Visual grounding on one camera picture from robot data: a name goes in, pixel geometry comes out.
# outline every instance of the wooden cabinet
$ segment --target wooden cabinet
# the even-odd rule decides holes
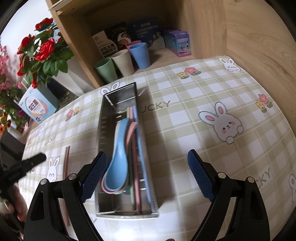
[[[46,1],[49,7],[57,2]],[[178,58],[168,49],[160,49],[151,54],[149,69],[226,54],[226,20],[225,15],[220,15],[220,12],[224,14],[222,1],[73,0],[61,10],[51,12],[66,42],[97,88],[104,82],[94,65],[102,56],[92,35],[122,21],[129,23],[157,16],[161,27],[172,26],[190,33],[192,56]]]
[[[48,6],[57,0],[46,0]],[[62,35],[95,87],[102,58],[92,35],[113,24],[157,16],[160,27],[189,32],[192,56],[168,49],[151,55],[154,69],[193,58],[228,55],[274,98],[296,133],[296,43],[264,0],[72,0],[51,11]]]

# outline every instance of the purple box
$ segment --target purple box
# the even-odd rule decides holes
[[[179,29],[169,29],[163,32],[165,46],[178,57],[191,55],[189,33]]]

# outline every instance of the table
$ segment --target table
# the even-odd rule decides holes
[[[93,160],[98,152],[102,95],[132,82],[137,83],[160,217],[97,218],[93,196],[85,207],[104,240],[191,240],[210,203],[187,165],[190,149],[231,178],[255,178],[273,238],[295,207],[290,177],[296,175],[296,138],[273,98],[227,56],[190,60],[120,79],[81,96],[45,120],[30,133],[24,151],[24,159],[38,152],[47,155],[47,161],[19,183],[27,204],[39,181],[47,177],[50,158],[57,171],[54,179],[62,179],[66,146],[70,145],[69,174]],[[226,114],[232,115],[227,122],[221,119]],[[228,127],[233,126],[234,138],[226,138]],[[220,237],[230,222],[230,211]]]

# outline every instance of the blue gripper pad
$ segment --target blue gripper pad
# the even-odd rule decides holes
[[[208,198],[210,202],[215,200],[215,194],[213,190],[213,183],[210,177],[207,175],[196,155],[194,150],[188,152],[187,162],[188,166],[202,191],[202,194],[205,198]]]
[[[96,189],[96,186],[103,176],[107,166],[107,156],[105,153],[101,153],[100,156],[96,156],[96,159],[96,163],[93,165],[92,169],[88,172],[81,183],[80,199],[83,203],[92,197],[94,190]]]

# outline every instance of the green plastic cup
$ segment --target green plastic cup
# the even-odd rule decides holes
[[[111,83],[115,80],[118,80],[118,76],[111,58],[101,59],[94,67],[106,83]]]

